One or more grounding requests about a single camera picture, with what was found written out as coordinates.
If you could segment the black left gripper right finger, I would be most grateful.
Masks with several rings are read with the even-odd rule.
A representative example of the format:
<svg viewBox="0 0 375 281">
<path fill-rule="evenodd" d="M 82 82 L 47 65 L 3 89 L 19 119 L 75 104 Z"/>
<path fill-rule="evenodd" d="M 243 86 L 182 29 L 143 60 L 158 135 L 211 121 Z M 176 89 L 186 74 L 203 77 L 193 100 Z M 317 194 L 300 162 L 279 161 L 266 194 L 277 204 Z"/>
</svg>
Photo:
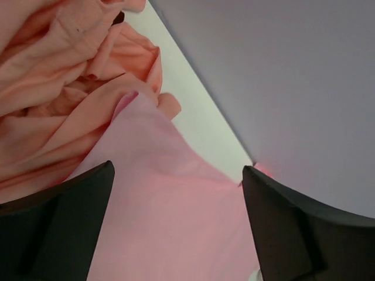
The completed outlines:
<svg viewBox="0 0 375 281">
<path fill-rule="evenodd" d="M 331 207 L 243 169 L 263 280 L 374 280 L 374 219 Z"/>
</svg>

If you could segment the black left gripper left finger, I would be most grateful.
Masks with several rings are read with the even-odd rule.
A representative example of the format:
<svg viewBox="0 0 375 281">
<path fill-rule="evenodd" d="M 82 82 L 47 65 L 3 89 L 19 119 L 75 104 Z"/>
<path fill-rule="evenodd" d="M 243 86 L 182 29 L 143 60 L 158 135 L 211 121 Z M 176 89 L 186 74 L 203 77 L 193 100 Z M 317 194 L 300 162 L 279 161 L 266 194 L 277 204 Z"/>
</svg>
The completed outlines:
<svg viewBox="0 0 375 281">
<path fill-rule="evenodd" d="M 86 280 L 114 175 L 106 161 L 1 204 L 1 280 Z"/>
</svg>

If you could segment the light pink t-shirt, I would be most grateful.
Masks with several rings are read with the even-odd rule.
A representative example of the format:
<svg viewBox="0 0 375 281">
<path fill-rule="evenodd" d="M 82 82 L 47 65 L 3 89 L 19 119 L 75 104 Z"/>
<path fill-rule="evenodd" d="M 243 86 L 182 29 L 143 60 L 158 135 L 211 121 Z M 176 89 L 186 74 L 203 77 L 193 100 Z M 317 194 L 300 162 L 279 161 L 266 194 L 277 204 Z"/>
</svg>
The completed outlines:
<svg viewBox="0 0 375 281">
<path fill-rule="evenodd" d="M 89 280 L 261 280 L 242 186 L 143 94 L 123 97 L 76 169 L 115 176 Z"/>
</svg>

